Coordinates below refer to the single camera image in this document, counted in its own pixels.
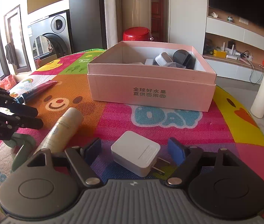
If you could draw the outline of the pink blue toothpaste tube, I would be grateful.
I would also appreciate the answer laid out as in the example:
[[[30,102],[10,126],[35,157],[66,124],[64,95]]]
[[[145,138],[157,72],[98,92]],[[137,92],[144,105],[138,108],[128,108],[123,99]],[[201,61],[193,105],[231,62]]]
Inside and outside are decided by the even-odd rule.
[[[21,95],[17,96],[16,101],[19,104],[26,104],[32,99],[36,98],[39,94],[42,92],[48,90],[50,87],[56,85],[58,82],[54,80],[46,81],[45,83],[42,83],[34,88],[31,88],[28,91],[25,91]]]

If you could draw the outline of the cream lotion tube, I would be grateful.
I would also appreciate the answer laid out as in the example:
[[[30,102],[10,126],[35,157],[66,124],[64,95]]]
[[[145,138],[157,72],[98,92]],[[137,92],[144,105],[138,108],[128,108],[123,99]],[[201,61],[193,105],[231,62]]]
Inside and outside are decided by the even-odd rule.
[[[34,153],[41,149],[50,149],[52,153],[62,152],[70,139],[76,134],[83,122],[82,113],[76,108],[68,110],[58,119]]]

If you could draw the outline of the black cup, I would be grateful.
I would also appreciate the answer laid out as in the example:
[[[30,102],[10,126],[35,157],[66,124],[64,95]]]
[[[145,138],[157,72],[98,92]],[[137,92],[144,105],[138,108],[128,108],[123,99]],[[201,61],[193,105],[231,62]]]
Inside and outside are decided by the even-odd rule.
[[[195,58],[186,50],[177,50],[173,54],[173,62],[176,62],[186,69],[194,69]]]

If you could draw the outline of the white square charger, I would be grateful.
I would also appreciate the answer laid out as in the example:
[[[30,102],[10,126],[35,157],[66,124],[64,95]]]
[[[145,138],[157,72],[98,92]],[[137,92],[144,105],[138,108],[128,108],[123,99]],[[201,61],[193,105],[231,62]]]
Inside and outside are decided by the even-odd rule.
[[[113,160],[139,177],[146,177],[151,169],[161,175],[165,172],[155,167],[158,160],[169,165],[170,162],[159,157],[161,147],[133,131],[126,131],[111,146]]]

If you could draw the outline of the colourful cartoon play mat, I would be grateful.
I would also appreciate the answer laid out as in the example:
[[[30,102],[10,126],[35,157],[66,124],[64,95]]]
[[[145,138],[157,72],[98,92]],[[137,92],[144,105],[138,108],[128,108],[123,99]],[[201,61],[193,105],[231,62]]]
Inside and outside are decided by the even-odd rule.
[[[173,110],[91,99],[87,64],[101,51],[77,53],[49,62],[29,75],[11,90],[16,97],[48,80],[57,84],[30,101],[43,120],[43,128],[20,128],[40,143],[56,121],[70,108],[79,109],[84,120],[70,146],[83,146],[94,138],[102,141],[102,151],[92,169],[106,181],[110,178],[135,178],[135,175],[113,161],[111,145],[131,130],[157,142],[160,156],[169,160],[167,141],[176,138],[185,145],[196,145],[205,151],[227,148],[264,180],[264,134],[237,98],[216,88],[208,112]]]

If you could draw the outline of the pink cardboard box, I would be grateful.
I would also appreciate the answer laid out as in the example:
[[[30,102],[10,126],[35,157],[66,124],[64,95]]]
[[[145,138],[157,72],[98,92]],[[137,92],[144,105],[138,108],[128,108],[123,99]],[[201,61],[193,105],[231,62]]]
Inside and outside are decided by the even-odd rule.
[[[162,52],[189,52],[193,69],[145,65]],[[207,112],[216,73],[193,46],[152,41],[121,41],[87,65],[95,101]]]

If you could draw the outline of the silver washing machine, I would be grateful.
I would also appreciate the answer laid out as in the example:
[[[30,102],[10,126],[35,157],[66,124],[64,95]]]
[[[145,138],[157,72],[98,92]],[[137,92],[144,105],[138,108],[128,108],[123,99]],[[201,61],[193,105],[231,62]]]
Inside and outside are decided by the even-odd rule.
[[[28,26],[33,58],[44,59],[55,55],[57,58],[71,54],[69,11],[64,10],[32,22]]]

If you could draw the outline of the yellow toy box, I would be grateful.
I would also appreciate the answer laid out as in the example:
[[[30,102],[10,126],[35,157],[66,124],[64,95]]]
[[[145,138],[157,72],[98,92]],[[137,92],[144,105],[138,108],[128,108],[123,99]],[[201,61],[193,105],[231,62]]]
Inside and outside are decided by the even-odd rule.
[[[213,55],[214,57],[218,57],[218,58],[226,58],[227,53],[225,51],[213,50]]]

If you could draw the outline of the white tv cabinet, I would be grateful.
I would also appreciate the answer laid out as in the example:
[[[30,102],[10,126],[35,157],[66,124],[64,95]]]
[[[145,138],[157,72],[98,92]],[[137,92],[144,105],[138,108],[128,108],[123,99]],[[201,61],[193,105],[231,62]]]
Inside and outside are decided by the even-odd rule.
[[[218,76],[258,83],[263,75],[264,29],[253,23],[243,24],[234,13],[234,22],[226,21],[228,14],[217,11],[221,18],[213,18],[208,0],[168,0],[168,36],[170,43],[193,46],[211,65]],[[218,58],[203,52],[205,41],[214,46],[226,46],[234,40],[236,50],[249,51],[251,62]]]

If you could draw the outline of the red trash bin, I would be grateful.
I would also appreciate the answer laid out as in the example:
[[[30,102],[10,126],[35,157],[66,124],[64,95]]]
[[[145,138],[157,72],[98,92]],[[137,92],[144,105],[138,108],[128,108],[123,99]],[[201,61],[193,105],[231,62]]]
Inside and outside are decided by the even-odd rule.
[[[123,41],[153,41],[151,31],[147,27],[131,27],[123,32]]]

